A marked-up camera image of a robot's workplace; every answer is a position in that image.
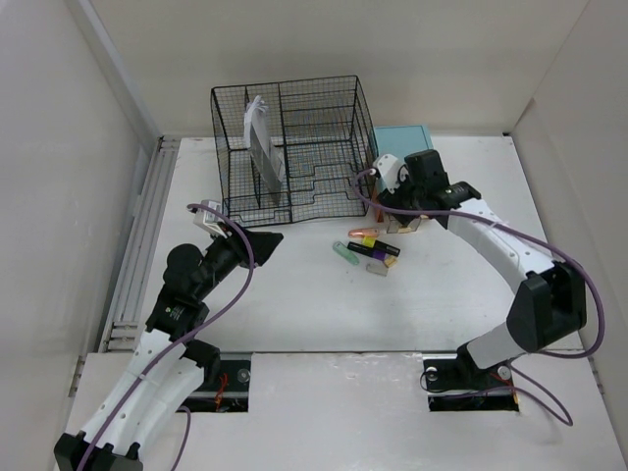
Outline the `purple black highlighter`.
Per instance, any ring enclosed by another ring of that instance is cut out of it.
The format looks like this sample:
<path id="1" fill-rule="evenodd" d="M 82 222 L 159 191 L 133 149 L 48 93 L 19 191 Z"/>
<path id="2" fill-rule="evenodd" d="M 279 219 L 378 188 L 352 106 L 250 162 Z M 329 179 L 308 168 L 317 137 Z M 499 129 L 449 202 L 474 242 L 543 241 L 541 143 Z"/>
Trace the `purple black highlighter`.
<path id="1" fill-rule="evenodd" d="M 377 260 L 384 260 L 388 255 L 397 257 L 400 253 L 399 248 L 379 241 L 375 241 L 373 246 L 349 242 L 347 249 Z"/>

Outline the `teal and orange drawer box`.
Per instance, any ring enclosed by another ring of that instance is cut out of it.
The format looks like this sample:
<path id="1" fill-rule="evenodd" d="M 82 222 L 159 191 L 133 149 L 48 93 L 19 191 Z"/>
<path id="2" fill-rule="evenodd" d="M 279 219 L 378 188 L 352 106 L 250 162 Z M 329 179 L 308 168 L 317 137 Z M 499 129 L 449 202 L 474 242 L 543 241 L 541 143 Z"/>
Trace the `teal and orange drawer box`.
<path id="1" fill-rule="evenodd" d="M 429 129 L 423 125 L 375 127 L 380 155 L 392 154 L 400 161 L 412 153 L 433 148 Z M 394 216 L 376 211 L 376 219 L 383 222 L 388 234 L 410 234 L 416 232 L 422 219 L 414 219 L 407 225 L 400 223 Z"/>

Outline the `yellow highlighter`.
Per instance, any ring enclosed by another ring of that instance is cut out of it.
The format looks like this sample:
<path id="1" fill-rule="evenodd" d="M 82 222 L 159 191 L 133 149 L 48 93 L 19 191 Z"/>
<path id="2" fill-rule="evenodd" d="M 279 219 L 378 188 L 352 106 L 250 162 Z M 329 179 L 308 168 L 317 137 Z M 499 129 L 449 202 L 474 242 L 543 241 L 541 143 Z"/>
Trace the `yellow highlighter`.
<path id="1" fill-rule="evenodd" d="M 374 248 L 379 241 L 375 237 L 365 236 L 362 238 L 361 243 L 367 247 Z"/>

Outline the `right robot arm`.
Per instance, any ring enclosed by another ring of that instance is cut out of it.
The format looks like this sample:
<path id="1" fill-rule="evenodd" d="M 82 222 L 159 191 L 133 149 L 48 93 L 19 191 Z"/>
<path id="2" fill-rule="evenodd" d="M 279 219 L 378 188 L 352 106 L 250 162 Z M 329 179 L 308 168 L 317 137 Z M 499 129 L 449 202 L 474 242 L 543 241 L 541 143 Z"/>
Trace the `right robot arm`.
<path id="1" fill-rule="evenodd" d="M 385 154 L 374 168 L 384 186 L 379 202 L 402 225 L 419 215 L 437 220 L 496 269 L 514 294 L 501 324 L 461 345 L 455 358 L 428 364 L 429 391 L 490 389 L 497 369 L 507 361 L 537 353 L 586 325 L 583 277 L 505 231 L 475 187 L 449 181 L 438 151 L 403 159 Z"/>

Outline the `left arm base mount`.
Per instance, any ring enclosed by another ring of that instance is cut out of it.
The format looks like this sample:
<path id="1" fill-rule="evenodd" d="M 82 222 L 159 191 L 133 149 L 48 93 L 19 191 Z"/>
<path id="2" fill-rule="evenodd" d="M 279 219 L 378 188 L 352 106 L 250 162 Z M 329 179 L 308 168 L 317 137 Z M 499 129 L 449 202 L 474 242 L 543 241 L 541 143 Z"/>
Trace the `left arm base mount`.
<path id="1" fill-rule="evenodd" d="M 245 413 L 249 405 L 251 353 L 223 353 L 220 369 L 207 374 L 183 406 L 191 413 Z"/>

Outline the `green highlighter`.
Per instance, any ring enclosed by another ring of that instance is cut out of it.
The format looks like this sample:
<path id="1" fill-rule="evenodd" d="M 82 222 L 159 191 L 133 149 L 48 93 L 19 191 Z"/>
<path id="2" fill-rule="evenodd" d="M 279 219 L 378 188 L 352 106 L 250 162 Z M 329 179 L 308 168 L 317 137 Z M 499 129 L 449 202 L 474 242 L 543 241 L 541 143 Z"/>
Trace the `green highlighter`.
<path id="1" fill-rule="evenodd" d="M 340 241 L 335 241 L 333 243 L 333 251 L 352 266 L 358 266 L 360 264 L 360 260 L 357 255 Z"/>

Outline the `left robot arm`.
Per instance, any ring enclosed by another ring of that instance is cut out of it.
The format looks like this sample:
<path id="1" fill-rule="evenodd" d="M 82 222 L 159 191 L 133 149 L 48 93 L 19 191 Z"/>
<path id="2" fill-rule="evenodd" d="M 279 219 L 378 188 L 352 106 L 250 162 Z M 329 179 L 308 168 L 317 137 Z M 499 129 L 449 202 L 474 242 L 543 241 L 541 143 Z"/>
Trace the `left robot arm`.
<path id="1" fill-rule="evenodd" d="M 187 397 L 219 380 L 220 350 L 194 331 L 206 320 L 204 300 L 235 268 L 263 265 L 280 233 L 228 230 L 206 250 L 173 248 L 164 284 L 132 358 L 94 415 L 54 447 L 61 470 L 140 470 L 157 436 Z"/>

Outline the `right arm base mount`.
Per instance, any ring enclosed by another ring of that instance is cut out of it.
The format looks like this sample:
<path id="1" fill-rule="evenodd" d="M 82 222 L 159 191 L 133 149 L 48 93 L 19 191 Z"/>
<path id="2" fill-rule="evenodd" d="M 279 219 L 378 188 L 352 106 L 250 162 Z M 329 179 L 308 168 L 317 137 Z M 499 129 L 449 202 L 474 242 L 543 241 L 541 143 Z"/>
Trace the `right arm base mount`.
<path id="1" fill-rule="evenodd" d="M 455 354 L 423 358 L 420 386 L 430 412 L 518 412 L 512 371 L 507 362 L 478 369 Z"/>

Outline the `black setup guide booklet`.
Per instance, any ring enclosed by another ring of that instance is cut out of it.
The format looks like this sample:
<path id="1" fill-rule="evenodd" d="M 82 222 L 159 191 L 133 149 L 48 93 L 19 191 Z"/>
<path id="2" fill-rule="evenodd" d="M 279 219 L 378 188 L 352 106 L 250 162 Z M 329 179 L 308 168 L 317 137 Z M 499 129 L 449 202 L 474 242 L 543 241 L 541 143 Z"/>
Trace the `black setup guide booklet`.
<path id="1" fill-rule="evenodd" d="M 252 125 L 249 131 L 249 153 L 275 206 L 279 206 L 283 194 L 285 162 L 283 154 L 271 141 L 267 129 Z"/>

